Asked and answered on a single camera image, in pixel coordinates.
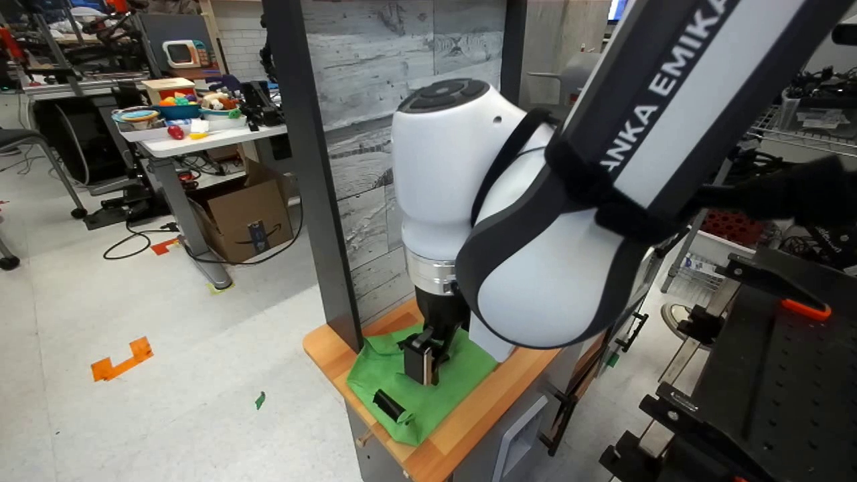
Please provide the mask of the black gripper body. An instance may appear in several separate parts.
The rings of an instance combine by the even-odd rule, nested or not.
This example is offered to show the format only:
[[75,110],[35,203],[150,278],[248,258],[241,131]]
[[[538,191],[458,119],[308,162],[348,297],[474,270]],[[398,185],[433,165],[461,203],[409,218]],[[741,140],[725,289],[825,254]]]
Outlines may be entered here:
[[468,306],[458,293],[431,294],[418,289],[415,301],[418,312],[423,313],[423,328],[433,340],[449,344],[453,335],[468,321]]

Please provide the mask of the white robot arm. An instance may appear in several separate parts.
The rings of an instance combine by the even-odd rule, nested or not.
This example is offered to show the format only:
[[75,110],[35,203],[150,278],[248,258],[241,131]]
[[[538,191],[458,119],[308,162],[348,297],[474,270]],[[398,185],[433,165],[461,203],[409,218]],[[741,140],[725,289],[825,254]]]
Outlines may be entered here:
[[411,91],[391,123],[402,244],[433,387],[454,335],[493,360],[620,319],[651,249],[853,0],[634,0],[568,119],[476,79]]

